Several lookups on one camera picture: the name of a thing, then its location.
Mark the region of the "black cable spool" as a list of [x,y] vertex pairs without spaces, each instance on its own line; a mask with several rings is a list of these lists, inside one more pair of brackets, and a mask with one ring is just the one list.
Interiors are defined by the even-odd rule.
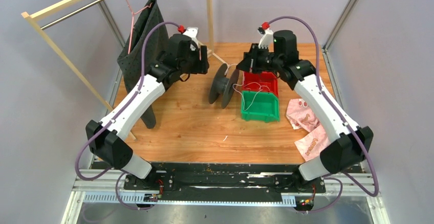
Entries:
[[235,69],[230,77],[227,77],[226,71],[228,70],[228,64],[222,64],[216,72],[208,95],[209,104],[213,104],[218,97],[222,97],[221,108],[225,109],[229,104],[233,93],[234,85],[237,84],[240,71]]

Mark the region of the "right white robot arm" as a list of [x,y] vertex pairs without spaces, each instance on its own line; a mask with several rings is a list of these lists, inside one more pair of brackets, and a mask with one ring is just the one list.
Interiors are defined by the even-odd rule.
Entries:
[[251,45],[236,68],[255,74],[277,73],[307,102],[330,141],[318,156],[298,166],[292,177],[293,187],[306,191],[314,179],[338,173],[365,160],[373,139],[372,130],[368,126],[360,127],[330,97],[314,65],[300,59],[296,35],[290,30],[273,32],[259,28],[258,31],[262,36],[259,43]]

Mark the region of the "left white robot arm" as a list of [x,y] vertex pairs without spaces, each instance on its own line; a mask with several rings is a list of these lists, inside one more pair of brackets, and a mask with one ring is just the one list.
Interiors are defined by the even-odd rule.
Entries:
[[110,167],[136,176],[142,188],[153,188],[157,176],[152,165],[133,152],[126,137],[144,112],[183,74],[206,74],[208,68],[207,47],[188,35],[174,34],[122,102],[101,121],[91,120],[86,125],[90,152]]

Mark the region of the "red storage bin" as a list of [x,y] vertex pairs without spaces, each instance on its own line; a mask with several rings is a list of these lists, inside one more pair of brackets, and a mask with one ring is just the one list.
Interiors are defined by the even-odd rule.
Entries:
[[262,72],[260,74],[243,72],[242,90],[272,93],[274,96],[278,97],[277,76],[273,72]]

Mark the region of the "green storage bin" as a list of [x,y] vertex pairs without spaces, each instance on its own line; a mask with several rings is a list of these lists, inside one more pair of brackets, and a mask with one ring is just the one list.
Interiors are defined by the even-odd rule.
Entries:
[[279,99],[272,93],[242,91],[241,118],[265,123],[280,121]]

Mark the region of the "dark grey hanging cloth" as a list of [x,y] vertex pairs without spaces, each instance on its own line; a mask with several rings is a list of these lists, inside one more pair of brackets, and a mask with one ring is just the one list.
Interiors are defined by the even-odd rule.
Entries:
[[[128,93],[141,77],[141,54],[144,40],[157,24],[164,22],[157,0],[148,0],[133,25],[133,33],[122,49],[117,63],[122,71],[125,89]],[[167,47],[169,40],[166,26],[161,26],[150,36],[146,44],[145,65],[148,66]]]

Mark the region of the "pink patterned cloth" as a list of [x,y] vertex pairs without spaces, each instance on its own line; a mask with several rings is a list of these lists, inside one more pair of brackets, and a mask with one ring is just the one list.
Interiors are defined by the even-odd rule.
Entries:
[[293,129],[303,129],[308,132],[305,137],[294,142],[305,161],[319,156],[331,144],[324,127],[304,99],[289,101],[286,118]]

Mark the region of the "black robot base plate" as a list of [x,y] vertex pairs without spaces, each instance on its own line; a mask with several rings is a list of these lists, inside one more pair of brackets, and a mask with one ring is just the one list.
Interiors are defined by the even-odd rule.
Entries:
[[292,177],[294,164],[220,164],[153,162],[142,180],[131,174],[121,188],[163,191],[163,200],[276,203],[282,194],[325,193],[323,180],[299,184]]

